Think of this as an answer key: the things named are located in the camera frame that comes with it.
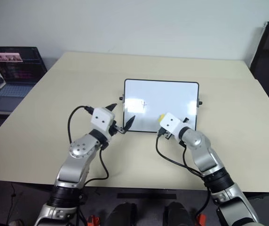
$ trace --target whiteboard frame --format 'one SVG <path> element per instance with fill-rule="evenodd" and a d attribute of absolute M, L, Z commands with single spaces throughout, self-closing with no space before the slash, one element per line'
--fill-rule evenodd
<path fill-rule="evenodd" d="M 124 80 L 124 94 L 123 94 L 123 127 L 125 126 L 125 88 L 126 88 L 126 81 L 127 80 L 136 80 L 136 81 L 164 81 L 164 82 L 183 82 L 183 83 L 195 83 L 197 84 L 197 97 L 196 97 L 196 116 L 195 116 L 195 128 L 197 127 L 197 115 L 199 109 L 199 83 L 196 81 L 168 81 L 168 80 L 149 80 L 149 79 L 125 79 Z M 143 133 L 157 133 L 157 131 L 140 131 L 140 130 L 131 130 L 131 132 L 143 132 Z"/>

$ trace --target yellow marker cap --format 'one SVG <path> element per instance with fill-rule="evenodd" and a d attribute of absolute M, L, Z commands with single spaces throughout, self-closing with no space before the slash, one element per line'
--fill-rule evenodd
<path fill-rule="evenodd" d="M 158 121 L 161 122 L 164 118 L 165 114 L 161 114 L 161 116 L 159 117 Z"/>

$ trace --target whiteboard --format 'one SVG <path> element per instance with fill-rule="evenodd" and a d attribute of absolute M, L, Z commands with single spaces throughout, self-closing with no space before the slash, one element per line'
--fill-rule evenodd
<path fill-rule="evenodd" d="M 160 115 L 170 112 L 196 129 L 198 90 L 197 82 L 126 79 L 123 124 L 135 115 L 130 131 L 157 132 Z"/>

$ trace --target white wall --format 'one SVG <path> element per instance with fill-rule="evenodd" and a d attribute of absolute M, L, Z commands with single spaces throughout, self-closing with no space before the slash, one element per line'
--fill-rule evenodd
<path fill-rule="evenodd" d="M 37 46 L 47 67 L 64 51 L 243 59 L 269 0 L 0 0 L 0 46 Z"/>

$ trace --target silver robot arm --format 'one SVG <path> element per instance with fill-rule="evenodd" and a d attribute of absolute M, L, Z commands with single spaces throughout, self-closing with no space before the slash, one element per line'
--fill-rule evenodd
<path fill-rule="evenodd" d="M 83 197 L 81 190 L 96 152 L 104 150 L 117 132 L 126 133 L 135 119 L 132 117 L 124 128 L 118 127 L 114 121 L 115 114 L 111 112 L 116 105 L 95 109 L 85 106 L 92 114 L 92 130 L 70 144 L 68 157 L 59 170 L 51 196 L 42 206 L 35 226 L 65 225 L 73 218 Z"/>
<path fill-rule="evenodd" d="M 262 226 L 258 216 L 239 186 L 233 182 L 210 140 L 201 132 L 191 129 L 171 113 L 161 120 L 161 130 L 174 135 L 192 152 L 205 186 L 210 188 L 211 197 L 218 205 L 217 215 L 223 226 Z"/>

